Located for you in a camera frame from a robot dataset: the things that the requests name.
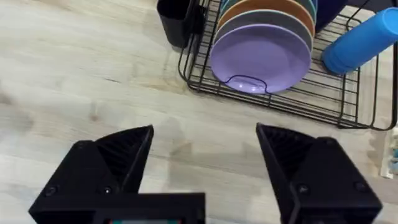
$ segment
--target blue cup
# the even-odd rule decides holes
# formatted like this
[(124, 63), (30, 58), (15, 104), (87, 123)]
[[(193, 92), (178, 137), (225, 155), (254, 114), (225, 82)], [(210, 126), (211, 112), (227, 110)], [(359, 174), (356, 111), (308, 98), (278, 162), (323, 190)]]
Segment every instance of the blue cup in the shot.
[(326, 66), (335, 65), (328, 67), (332, 72), (334, 69), (335, 73), (344, 74), (362, 66), (397, 40), (398, 7), (390, 7), (342, 35), (323, 52), (322, 60)]

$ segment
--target plate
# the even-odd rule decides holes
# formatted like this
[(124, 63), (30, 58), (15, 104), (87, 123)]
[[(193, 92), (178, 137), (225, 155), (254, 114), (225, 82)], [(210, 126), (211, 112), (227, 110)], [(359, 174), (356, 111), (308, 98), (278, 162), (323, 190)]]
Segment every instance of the plate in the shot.
[(291, 30), (301, 37), (308, 48), (312, 50), (313, 38), (305, 24), (286, 12), (272, 9), (252, 10), (234, 16), (218, 29), (215, 35), (215, 42), (229, 31), (250, 24), (271, 24)]
[(318, 12), (318, 0), (312, 0), (312, 3), (315, 6), (315, 10)]
[(311, 15), (312, 20), (314, 23), (317, 22), (317, 10), (315, 9), (315, 5), (312, 2), (313, 0), (295, 0), (300, 5), (302, 5)]
[(233, 5), (240, 1), (242, 0), (226, 0), (226, 2), (221, 7), (220, 16), (222, 16), (228, 9), (230, 9)]
[(253, 94), (274, 93), (299, 82), (311, 53), (292, 31), (270, 24), (239, 27), (222, 36), (210, 52), (211, 69), (225, 85)]
[(315, 35), (315, 23), (311, 18), (310, 13), (299, 3), (291, 0), (283, 0), (283, 1), (276, 1), (276, 0), (243, 0), (231, 8), (229, 8), (219, 19), (217, 24), (217, 30), (224, 25), (228, 20), (237, 16), (238, 14), (256, 10), (256, 9), (273, 9), (282, 12), (286, 12), (297, 19), (300, 19), (305, 26), (311, 32), (311, 36)]

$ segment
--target black utensil holder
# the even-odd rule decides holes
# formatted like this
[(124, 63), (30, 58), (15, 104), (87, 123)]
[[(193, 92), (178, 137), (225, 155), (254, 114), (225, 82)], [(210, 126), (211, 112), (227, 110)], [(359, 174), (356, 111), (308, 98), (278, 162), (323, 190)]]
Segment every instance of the black utensil holder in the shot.
[(192, 30), (201, 32), (200, 26), (195, 25), (204, 21), (199, 0), (159, 0), (157, 12), (167, 40), (175, 47), (187, 47)]

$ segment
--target black wire dish rack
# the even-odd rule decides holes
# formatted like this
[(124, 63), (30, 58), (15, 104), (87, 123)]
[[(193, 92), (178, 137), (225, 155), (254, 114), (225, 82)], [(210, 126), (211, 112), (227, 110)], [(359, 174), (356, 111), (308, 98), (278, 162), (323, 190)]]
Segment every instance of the black wire dish rack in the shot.
[[(365, 66), (341, 77), (328, 73), (320, 60), (327, 45), (361, 23), (356, 16), (368, 1), (352, 16), (340, 14), (317, 34), (310, 71), (300, 83), (280, 93), (260, 95), (243, 93), (225, 85), (232, 78), (245, 75), (235, 75), (221, 82), (211, 71), (210, 50), (220, 16), (220, 2), (201, 1), (201, 16), (195, 16), (188, 47), (182, 50), (178, 69), (190, 89), (333, 124), (341, 129), (387, 131), (396, 125), (397, 44), (388, 49), (392, 51), (392, 58), (381, 60), (378, 55)], [(198, 26), (201, 32), (194, 32)]]

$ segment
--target light wood surface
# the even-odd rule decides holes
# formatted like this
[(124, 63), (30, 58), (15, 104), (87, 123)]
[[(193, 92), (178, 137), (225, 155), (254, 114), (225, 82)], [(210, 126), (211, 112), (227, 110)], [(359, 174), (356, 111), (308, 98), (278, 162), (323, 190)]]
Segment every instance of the light wood surface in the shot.
[(148, 124), (140, 192), (204, 191), (208, 223), (279, 223), (257, 122), (337, 138), (384, 202), (377, 223), (398, 223), (398, 183), (377, 175), (388, 133), (194, 94), (155, 5), (0, 0), (0, 223), (34, 222), (28, 208), (75, 141)]

